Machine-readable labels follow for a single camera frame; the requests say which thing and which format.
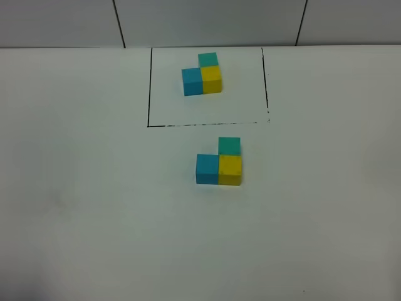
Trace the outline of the template yellow block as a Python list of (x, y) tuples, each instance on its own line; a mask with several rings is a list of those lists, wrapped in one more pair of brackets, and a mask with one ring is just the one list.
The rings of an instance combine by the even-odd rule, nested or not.
[(203, 94), (222, 92), (222, 75), (218, 65), (201, 67)]

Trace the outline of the template blue block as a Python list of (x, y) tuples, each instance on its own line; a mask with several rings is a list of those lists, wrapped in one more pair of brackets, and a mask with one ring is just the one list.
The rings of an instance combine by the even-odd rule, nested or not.
[(202, 74), (199, 67), (182, 69), (182, 82), (185, 96), (203, 94)]

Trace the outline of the template green block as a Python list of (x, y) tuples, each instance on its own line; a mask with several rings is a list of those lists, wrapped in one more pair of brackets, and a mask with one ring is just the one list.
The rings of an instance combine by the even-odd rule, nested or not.
[(217, 53), (200, 53), (198, 54), (199, 67), (218, 66)]

